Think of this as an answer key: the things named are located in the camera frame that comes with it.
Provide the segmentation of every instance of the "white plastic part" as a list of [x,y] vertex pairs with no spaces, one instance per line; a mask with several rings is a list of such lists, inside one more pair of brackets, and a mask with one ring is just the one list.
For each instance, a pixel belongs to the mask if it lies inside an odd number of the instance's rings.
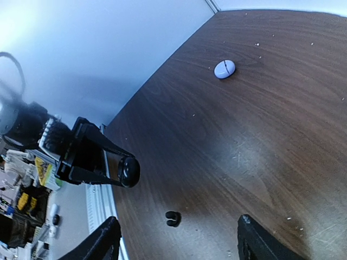
[[49,212],[50,218],[53,218],[54,215],[58,213],[58,210],[59,210],[59,206],[56,204],[53,204],[52,208],[50,209],[50,212]]
[[57,230],[57,228],[55,226],[53,226],[53,225],[49,227],[48,235],[49,235],[50,238],[55,237],[56,230]]
[[3,255],[10,260],[14,259],[15,257],[15,253],[10,249],[5,248],[3,245],[0,245],[0,255]]
[[7,150],[5,157],[5,172],[8,176],[15,175],[20,176],[21,182],[24,187],[28,187],[30,185],[31,180],[38,181],[37,172],[35,172],[36,167],[31,163],[24,162],[26,158],[33,158],[29,153],[24,153],[15,150]]
[[230,60],[221,61],[215,67],[215,76],[219,79],[225,79],[235,72],[235,63]]

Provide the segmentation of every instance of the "white wall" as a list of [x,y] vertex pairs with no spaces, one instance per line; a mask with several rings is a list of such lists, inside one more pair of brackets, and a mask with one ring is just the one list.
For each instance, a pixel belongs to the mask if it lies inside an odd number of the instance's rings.
[[237,9],[290,9],[347,16],[346,0],[213,0],[222,11]]
[[[0,0],[0,51],[22,64],[27,102],[108,124],[212,15],[204,0]],[[0,79],[18,82],[3,59]]]

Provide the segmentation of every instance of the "small black object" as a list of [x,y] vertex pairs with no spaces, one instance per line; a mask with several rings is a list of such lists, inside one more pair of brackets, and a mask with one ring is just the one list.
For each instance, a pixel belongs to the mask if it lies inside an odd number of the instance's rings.
[[168,226],[172,226],[174,228],[178,227],[182,220],[182,215],[179,212],[175,211],[168,211],[165,214],[166,218],[169,218],[169,220],[166,222]]
[[55,226],[58,226],[59,222],[60,222],[60,216],[58,214],[55,214],[53,216],[52,224],[55,225]]
[[6,206],[9,206],[10,204],[6,201],[6,200],[4,200],[2,197],[0,197],[0,204],[1,205],[6,205]]
[[282,245],[250,215],[242,215],[237,227],[240,260],[304,260]]

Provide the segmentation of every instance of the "wooden table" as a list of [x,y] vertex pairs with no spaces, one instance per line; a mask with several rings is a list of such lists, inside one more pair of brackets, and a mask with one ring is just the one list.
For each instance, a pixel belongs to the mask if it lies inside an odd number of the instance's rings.
[[[218,80],[224,59],[237,70]],[[306,258],[347,258],[346,18],[220,12],[106,135],[142,167],[138,186],[114,188],[131,259],[238,259],[243,213]]]

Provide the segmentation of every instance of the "black knob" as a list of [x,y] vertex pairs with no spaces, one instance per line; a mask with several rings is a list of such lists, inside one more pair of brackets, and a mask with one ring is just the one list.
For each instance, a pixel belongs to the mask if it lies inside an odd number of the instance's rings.
[[55,226],[58,226],[59,222],[60,222],[60,216],[58,214],[55,214],[53,216],[52,224],[55,225]]
[[118,178],[122,186],[134,187],[140,180],[140,164],[134,157],[123,157],[118,163]]

